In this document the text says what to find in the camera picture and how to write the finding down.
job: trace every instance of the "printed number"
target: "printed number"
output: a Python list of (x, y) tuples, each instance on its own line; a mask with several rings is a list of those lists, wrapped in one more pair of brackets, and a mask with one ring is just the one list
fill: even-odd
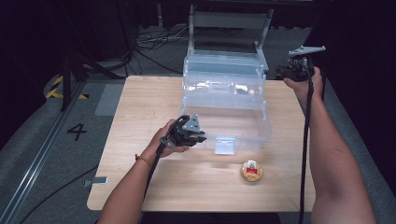
[(80, 124), (74, 126), (73, 128), (67, 130), (67, 132), (68, 133), (76, 133), (77, 135), (76, 135), (75, 141), (78, 141), (79, 135), (87, 132), (87, 131), (82, 130), (83, 127), (84, 127), (84, 124), (80, 123)]

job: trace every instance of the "black cable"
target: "black cable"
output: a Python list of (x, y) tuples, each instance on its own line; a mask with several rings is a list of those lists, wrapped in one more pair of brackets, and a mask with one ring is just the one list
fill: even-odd
[(152, 163), (151, 169), (148, 173), (148, 182), (146, 184), (146, 189), (145, 189), (145, 194), (144, 197), (146, 197), (146, 193), (148, 192), (149, 189), (149, 182), (151, 181), (152, 175), (154, 174), (155, 168), (157, 167), (158, 161), (160, 160), (161, 155), (163, 154), (163, 150), (166, 148), (166, 143), (167, 143), (167, 139), (169, 138), (169, 134), (171, 133), (171, 131), (174, 129), (174, 127), (180, 123), (181, 120), (183, 120), (183, 115), (180, 116), (175, 122), (173, 122), (173, 124), (171, 125), (171, 127), (169, 127), (168, 132), (166, 133), (166, 135), (164, 137), (161, 138), (160, 140), (160, 145), (158, 146), (157, 150), (156, 150), (156, 157), (154, 160), (154, 163)]
[(132, 56), (136, 58), (136, 60), (137, 60), (137, 65), (139, 66), (139, 69), (140, 69), (139, 76), (142, 76), (143, 68), (142, 68), (142, 66), (141, 66), (141, 64), (140, 64), (140, 60), (139, 60), (136, 56), (134, 56), (133, 53), (132, 53)]
[(299, 224), (303, 224), (304, 221), (304, 198), (305, 198), (305, 171), (306, 171), (306, 156), (308, 149), (308, 131), (309, 131), (309, 120), (311, 117), (311, 102), (312, 95), (314, 93), (314, 84), (312, 82), (312, 75), (305, 65), (303, 65), (306, 73), (308, 74), (308, 94), (306, 99), (306, 109), (305, 109), (305, 124), (304, 124), (304, 140), (303, 140), (303, 161), (301, 167), (301, 186), (300, 186), (300, 214), (299, 214)]
[(103, 66), (101, 66), (100, 64), (98, 64), (98, 63), (96, 63), (94, 61), (91, 61), (89, 58), (85, 58), (84, 56), (79, 55), (79, 54), (77, 54), (75, 52), (70, 52), (70, 54), (73, 57), (75, 57), (76, 59), (88, 64), (89, 66), (91, 66), (95, 70), (97, 70), (98, 72), (101, 72), (101, 73), (103, 73), (104, 75), (106, 75), (106, 76), (108, 76), (110, 78), (113, 78), (113, 79), (125, 79), (125, 77), (120, 77), (120, 76), (118, 76), (118, 75), (106, 70)]
[[(68, 21), (68, 23), (70, 24), (70, 26), (71, 26), (71, 28), (72, 28), (74, 34), (76, 35), (76, 37), (77, 37), (77, 39), (78, 39), (78, 42), (79, 42), (79, 44), (81, 45), (82, 49), (83, 49), (84, 52), (87, 54), (87, 56), (89, 57), (89, 59), (90, 59), (92, 62), (95, 62), (95, 60), (93, 59), (93, 57), (91, 56), (91, 54), (90, 54), (90, 53), (87, 51), (87, 49), (85, 48), (85, 45), (84, 45), (84, 43), (83, 43), (83, 41), (82, 41), (80, 35), (78, 34), (78, 32), (77, 32), (77, 30), (76, 30), (76, 27), (74, 26), (73, 22), (71, 21), (70, 17), (68, 16), (68, 14), (67, 14), (67, 12), (66, 12), (66, 9), (64, 8), (64, 4), (62, 3), (62, 1), (59, 1), (59, 0), (58, 0), (58, 4), (59, 4), (59, 6), (60, 6), (61, 9), (62, 9), (63, 14), (66, 16), (67, 21)], [(126, 36), (126, 32), (125, 32), (125, 28), (124, 28), (124, 23), (123, 23), (122, 17), (120, 16), (120, 6), (119, 6), (118, 4), (116, 5), (116, 9), (117, 9), (117, 12), (118, 12), (118, 15), (119, 15), (119, 20), (120, 20), (120, 24), (121, 24), (121, 29), (122, 29), (123, 37), (124, 37), (124, 39), (125, 39), (125, 44), (127, 45), (127, 49), (128, 49), (128, 52), (129, 52), (129, 51), (131, 50), (131, 47), (130, 47), (130, 43), (129, 43), (129, 41), (128, 41), (128, 38), (127, 38), (127, 36)], [(116, 65), (113, 65), (113, 66), (110, 66), (110, 67), (104, 67), (104, 68), (105, 68), (106, 70), (108, 70), (108, 71), (112, 71), (112, 70), (115, 70), (115, 69), (118, 69), (118, 68), (123, 67), (126, 63), (128, 63), (128, 62), (126, 62), (126, 61), (124, 61), (124, 60), (121, 60), (121, 63), (120, 63), (120, 64), (116, 64)], [(101, 72), (100, 69), (98, 70), (98, 69), (96, 69), (96, 68), (86, 68), (86, 67), (85, 67), (85, 69), (88, 70), (88, 71), (98, 71), (98, 72)]]
[(134, 71), (134, 69), (131, 67), (130, 64), (128, 64), (128, 67), (131, 69), (131, 71), (134, 73), (134, 75), (137, 76), (137, 73)]
[(125, 77), (128, 77), (128, 69), (126, 68), (126, 64), (125, 64)]
[[(116, 64), (116, 65), (112, 65), (109, 67), (104, 67), (106, 70), (108, 71), (112, 71), (115, 69), (119, 69), (122, 68), (123, 66), (125, 66), (129, 61), (132, 60), (132, 54), (130, 51), (126, 52), (126, 54), (120, 59), (120, 63)], [(94, 69), (92, 67), (84, 67), (87, 71), (98, 71), (97, 69)]]
[(73, 178), (72, 180), (70, 180), (69, 182), (67, 182), (66, 184), (64, 184), (63, 186), (61, 186), (60, 188), (56, 189), (55, 191), (53, 191), (49, 196), (47, 196), (45, 199), (41, 200), (40, 203), (38, 203), (20, 222), (20, 224), (22, 224), (30, 215), (33, 214), (33, 212), (41, 205), (43, 204), (46, 200), (48, 200), (50, 197), (52, 197), (53, 195), (55, 195), (56, 193), (58, 193), (59, 191), (61, 191), (62, 189), (66, 188), (67, 186), (69, 186), (70, 184), (74, 183), (76, 180), (82, 178), (84, 175), (87, 175), (88, 173), (92, 172), (93, 170), (95, 170), (96, 168), (98, 168), (98, 165), (95, 165), (94, 167), (92, 167), (90, 170), (86, 171), (84, 174), (79, 175), (75, 178)]
[(143, 39), (139, 39), (139, 35), (136, 37), (136, 41), (135, 41), (135, 47), (139, 50), (153, 50), (153, 49), (160, 49), (163, 46), (165, 46), (166, 44), (169, 43), (175, 43), (177, 41), (179, 41), (180, 39), (183, 39), (182, 36), (184, 36), (184, 34), (187, 33), (188, 31), (188, 26), (178, 30), (174, 33), (171, 33), (170, 31), (168, 31), (167, 35), (163, 35), (160, 36), (162, 33), (160, 33), (159, 35), (155, 36), (155, 37), (150, 37), (150, 38), (143, 38)]

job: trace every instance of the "round tin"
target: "round tin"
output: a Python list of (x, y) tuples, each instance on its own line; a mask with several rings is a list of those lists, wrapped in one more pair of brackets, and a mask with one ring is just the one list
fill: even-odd
[(241, 168), (241, 176), (250, 182), (258, 181), (262, 177), (262, 167), (256, 161), (245, 161)]

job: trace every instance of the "transparent bin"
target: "transparent bin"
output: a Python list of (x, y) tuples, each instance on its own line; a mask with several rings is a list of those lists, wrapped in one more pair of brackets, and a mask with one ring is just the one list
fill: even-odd
[(184, 95), (201, 106), (256, 108), (264, 82), (256, 54), (196, 50), (184, 62)]
[(198, 115), (217, 154), (259, 150), (272, 133), (264, 99), (265, 74), (256, 54), (196, 50), (184, 62), (180, 114)]
[(214, 149), (216, 154), (257, 151), (272, 133), (265, 102), (261, 109), (241, 109), (194, 106), (187, 101), (183, 98), (181, 114), (197, 114), (201, 130), (206, 133), (206, 140), (196, 148)]

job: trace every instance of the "wrist bracelet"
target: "wrist bracelet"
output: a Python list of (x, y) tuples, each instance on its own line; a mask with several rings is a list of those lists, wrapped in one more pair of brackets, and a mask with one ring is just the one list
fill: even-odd
[(148, 165), (150, 165), (150, 166), (152, 165), (151, 161), (149, 161), (148, 159), (143, 158), (143, 157), (141, 157), (141, 156), (138, 156), (137, 154), (134, 154), (134, 159), (135, 159), (136, 161), (142, 160), (142, 161), (145, 161), (146, 163), (148, 163)]

